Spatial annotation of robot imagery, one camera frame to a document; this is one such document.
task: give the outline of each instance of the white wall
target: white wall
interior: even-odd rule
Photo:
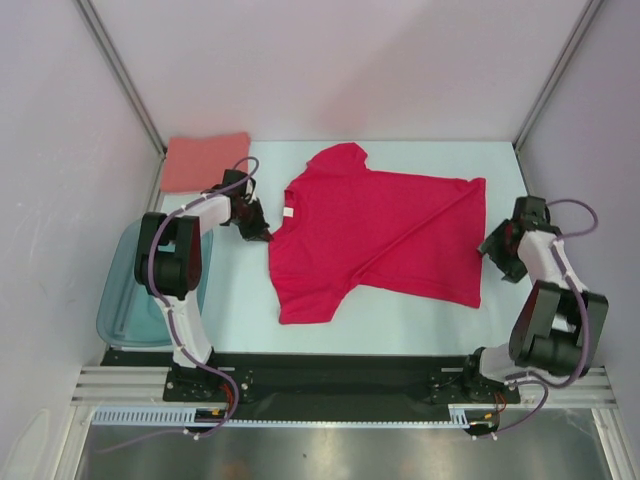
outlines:
[[[587,284],[610,301],[600,358],[640,451],[640,2],[605,5],[522,152],[534,190],[578,197],[600,229],[571,240],[569,255]],[[564,230],[588,215],[564,207]]]
[[[80,366],[103,348],[104,281],[158,159],[73,2],[3,1],[0,65],[0,465],[47,409],[40,479]]]
[[[512,141],[586,0],[94,0],[165,141]]]

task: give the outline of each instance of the table surface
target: table surface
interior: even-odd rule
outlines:
[[[260,159],[255,178],[265,216],[275,231],[282,224],[284,189],[306,162],[335,142],[253,142]],[[515,198],[526,195],[508,142],[358,142],[367,165],[384,170],[440,177],[487,179],[487,232],[510,217]],[[193,195],[165,195],[162,211],[176,209]],[[530,290],[501,281],[487,258],[482,271],[482,305],[461,305],[358,286],[342,301],[330,323],[280,325],[279,303],[268,271],[267,245],[244,242],[237,229],[214,231],[205,331],[218,352],[324,353],[354,355],[463,355],[479,346],[508,340]]]

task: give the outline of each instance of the gray wall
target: gray wall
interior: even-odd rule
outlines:
[[[612,0],[554,93],[522,151],[533,190],[577,197],[600,229],[570,240],[577,272],[606,294],[610,314],[599,358],[605,363],[636,451],[640,447],[640,2]],[[588,215],[558,208],[565,230]]]
[[[0,478],[40,479],[159,160],[72,1],[3,1],[0,65]]]

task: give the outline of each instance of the red cloth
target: red cloth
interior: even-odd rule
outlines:
[[[357,285],[480,306],[485,179],[376,172],[344,143],[285,191],[293,209],[269,244],[280,323],[329,322]]]

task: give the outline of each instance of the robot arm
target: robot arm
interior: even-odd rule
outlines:
[[[568,277],[587,307],[589,345],[581,375],[587,373],[608,302],[604,296],[590,292],[575,275],[564,252],[561,232],[550,223],[545,200],[519,198],[512,218],[502,222],[479,251],[489,255],[505,274],[505,280],[516,283],[528,273],[533,283],[509,343],[479,353],[480,376],[502,383],[524,370],[563,377],[579,367],[584,332],[576,293],[568,285]]]
[[[226,170],[223,183],[204,194],[238,183],[246,176],[246,173],[238,170]],[[166,214],[158,212],[144,215],[136,252],[136,281],[145,285],[147,292],[154,298],[147,278],[149,254],[158,228],[166,217]],[[155,301],[164,314],[168,328],[171,328],[171,324],[167,311],[173,311],[173,326],[177,338],[193,358],[203,364],[209,361],[213,347],[204,332],[196,298],[196,289],[202,275],[200,239],[201,235],[217,225],[227,226],[230,223],[238,226],[241,236],[247,241],[268,242],[272,238],[260,201],[255,196],[255,180],[252,178],[235,189],[194,206],[189,209],[188,214],[183,213],[172,219],[155,252],[154,283],[170,306],[167,307],[158,298]],[[175,247],[173,251],[168,250],[170,245]],[[175,343],[173,361],[181,367],[196,366]]]

